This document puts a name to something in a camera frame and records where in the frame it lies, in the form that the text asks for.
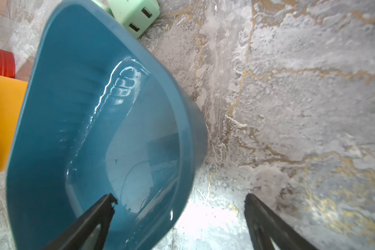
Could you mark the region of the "yellow plastic storage box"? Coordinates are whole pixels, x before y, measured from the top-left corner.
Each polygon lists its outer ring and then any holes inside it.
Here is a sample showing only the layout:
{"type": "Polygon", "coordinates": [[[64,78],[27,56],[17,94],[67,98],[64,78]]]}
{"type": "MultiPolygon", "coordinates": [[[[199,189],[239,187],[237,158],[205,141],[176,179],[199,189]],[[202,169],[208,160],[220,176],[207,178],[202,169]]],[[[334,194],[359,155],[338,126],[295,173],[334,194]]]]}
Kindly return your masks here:
{"type": "Polygon", "coordinates": [[[0,173],[7,167],[27,85],[26,81],[0,76],[0,173]]]}

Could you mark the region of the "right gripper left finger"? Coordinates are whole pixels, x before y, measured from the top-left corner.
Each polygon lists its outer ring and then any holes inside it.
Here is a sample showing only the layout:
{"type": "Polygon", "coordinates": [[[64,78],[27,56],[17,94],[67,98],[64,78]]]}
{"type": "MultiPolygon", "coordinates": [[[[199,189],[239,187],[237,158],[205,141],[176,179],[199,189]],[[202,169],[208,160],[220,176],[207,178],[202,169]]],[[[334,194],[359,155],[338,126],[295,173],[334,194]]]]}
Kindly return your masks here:
{"type": "Polygon", "coordinates": [[[112,194],[102,196],[70,227],[50,242],[45,250],[102,250],[115,214],[112,194]]]}

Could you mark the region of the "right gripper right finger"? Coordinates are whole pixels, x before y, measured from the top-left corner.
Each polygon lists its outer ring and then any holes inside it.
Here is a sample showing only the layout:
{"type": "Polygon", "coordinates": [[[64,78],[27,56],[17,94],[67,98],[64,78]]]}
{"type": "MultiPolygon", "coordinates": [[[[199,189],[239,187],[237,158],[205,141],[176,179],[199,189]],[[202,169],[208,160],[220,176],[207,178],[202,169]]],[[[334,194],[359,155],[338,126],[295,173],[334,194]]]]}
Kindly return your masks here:
{"type": "Polygon", "coordinates": [[[244,215],[256,250],[316,250],[256,195],[245,198],[244,215]]]}

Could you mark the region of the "teal plastic storage box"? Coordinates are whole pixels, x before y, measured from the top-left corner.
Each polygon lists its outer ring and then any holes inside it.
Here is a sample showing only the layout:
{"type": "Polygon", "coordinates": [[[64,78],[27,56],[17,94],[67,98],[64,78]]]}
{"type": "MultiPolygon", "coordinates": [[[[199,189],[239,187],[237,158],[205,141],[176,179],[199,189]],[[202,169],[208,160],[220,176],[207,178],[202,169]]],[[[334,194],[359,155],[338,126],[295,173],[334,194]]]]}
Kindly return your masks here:
{"type": "Polygon", "coordinates": [[[103,195],[106,250],[150,250],[174,226],[207,151],[197,104],[91,1],[62,1],[41,36],[7,166],[16,248],[47,246],[103,195]]]}

